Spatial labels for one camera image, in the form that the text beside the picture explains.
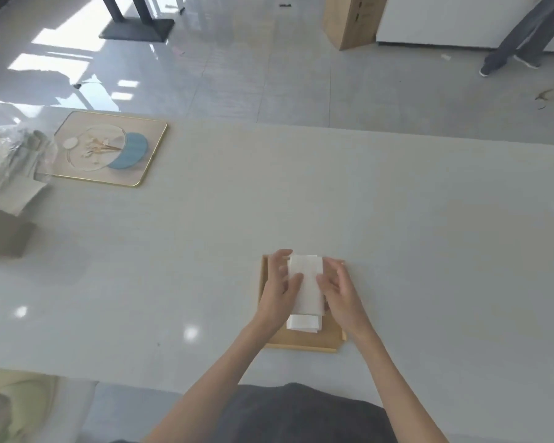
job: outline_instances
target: person's left hand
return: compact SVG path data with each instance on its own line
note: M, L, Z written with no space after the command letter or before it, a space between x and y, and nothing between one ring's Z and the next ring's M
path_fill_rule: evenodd
M292 250L281 249L269 256L269 278L253 319L263 331L270 334L268 338L273 337L287 321L302 285L303 274L296 273L288 279L287 265L283 265L284 257L291 253Z

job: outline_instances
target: floral artwork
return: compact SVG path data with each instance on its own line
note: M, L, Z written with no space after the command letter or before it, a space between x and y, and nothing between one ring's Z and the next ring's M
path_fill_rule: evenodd
M137 186L166 127L147 118L72 112L55 134L54 175Z

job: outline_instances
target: brown wooden tray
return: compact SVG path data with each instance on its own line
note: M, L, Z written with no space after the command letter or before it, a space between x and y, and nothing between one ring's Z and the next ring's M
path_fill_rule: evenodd
M263 295L265 283L269 277L269 256L263 255L260 265L259 301ZM332 274L332 268L324 267L324 273ZM304 333L293 331L283 325L279 331L266 344L267 348L281 348L289 350L322 351L324 353L336 353L339 347L347 340L347 335L334 320L332 313L327 311L322 317L322 329L317 333Z

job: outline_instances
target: clear plastic bag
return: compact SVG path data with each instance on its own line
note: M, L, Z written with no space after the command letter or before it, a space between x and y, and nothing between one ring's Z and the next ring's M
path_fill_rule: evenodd
M51 178L56 155L53 136L41 132L37 122L0 126L0 208L13 196L30 195L22 191L38 192ZM8 213L20 213L18 207L14 209Z

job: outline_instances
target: person's right hand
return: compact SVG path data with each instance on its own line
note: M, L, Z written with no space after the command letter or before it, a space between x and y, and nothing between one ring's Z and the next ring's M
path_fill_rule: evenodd
M373 332L369 317L363 309L347 268L341 261L333 258L324 257L324 262L337 272L333 279L324 273L316 276L320 291L326 297L334 320L354 339L370 331Z

